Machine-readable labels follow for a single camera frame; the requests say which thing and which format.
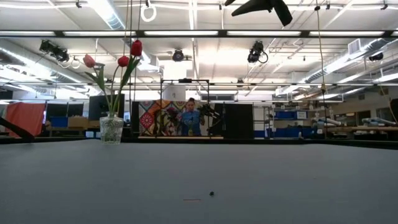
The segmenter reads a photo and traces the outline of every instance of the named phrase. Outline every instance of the red tulip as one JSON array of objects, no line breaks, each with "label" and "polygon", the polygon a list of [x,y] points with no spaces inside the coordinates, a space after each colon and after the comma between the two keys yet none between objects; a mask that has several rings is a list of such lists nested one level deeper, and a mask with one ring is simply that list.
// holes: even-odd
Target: red tulip
[{"label": "red tulip", "polygon": [[129,65],[129,57],[122,56],[121,58],[119,58],[118,65],[122,68],[128,66]]},{"label": "red tulip", "polygon": [[95,66],[94,59],[88,54],[86,54],[86,56],[83,58],[83,62],[88,68],[93,68]]},{"label": "red tulip", "polygon": [[142,43],[139,40],[136,40],[131,45],[131,55],[133,56],[141,56],[142,55]]}]

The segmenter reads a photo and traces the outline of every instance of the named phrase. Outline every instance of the blue shirt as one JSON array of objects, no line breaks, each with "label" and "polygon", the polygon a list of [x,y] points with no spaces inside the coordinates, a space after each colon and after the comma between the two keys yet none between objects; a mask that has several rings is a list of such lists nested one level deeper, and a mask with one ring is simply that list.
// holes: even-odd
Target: blue shirt
[{"label": "blue shirt", "polygon": [[189,129],[192,129],[193,135],[201,136],[200,133],[200,112],[187,111],[181,114],[181,135],[188,136]]}]

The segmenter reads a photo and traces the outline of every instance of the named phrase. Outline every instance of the blue bin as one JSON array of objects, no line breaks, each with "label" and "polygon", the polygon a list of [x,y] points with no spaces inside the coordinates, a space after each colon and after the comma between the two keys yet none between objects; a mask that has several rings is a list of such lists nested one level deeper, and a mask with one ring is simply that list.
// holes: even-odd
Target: blue bin
[{"label": "blue bin", "polygon": [[67,128],[68,118],[67,117],[50,117],[51,127],[53,128]]}]

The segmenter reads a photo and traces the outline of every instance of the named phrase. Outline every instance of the glass vase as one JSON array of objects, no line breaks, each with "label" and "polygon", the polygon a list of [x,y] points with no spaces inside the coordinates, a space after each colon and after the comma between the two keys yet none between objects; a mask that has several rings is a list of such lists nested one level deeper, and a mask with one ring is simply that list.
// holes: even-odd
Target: glass vase
[{"label": "glass vase", "polygon": [[103,144],[120,144],[123,132],[123,119],[107,116],[99,119],[101,142]]}]

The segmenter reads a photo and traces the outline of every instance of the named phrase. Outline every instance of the person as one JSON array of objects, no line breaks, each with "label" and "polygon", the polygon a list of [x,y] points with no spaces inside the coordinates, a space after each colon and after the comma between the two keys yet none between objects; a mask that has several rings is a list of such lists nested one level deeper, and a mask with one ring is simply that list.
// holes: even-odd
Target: person
[{"label": "person", "polygon": [[200,125],[205,124],[205,119],[195,110],[195,99],[190,98],[185,109],[186,111],[181,114],[181,135],[201,136]]}]

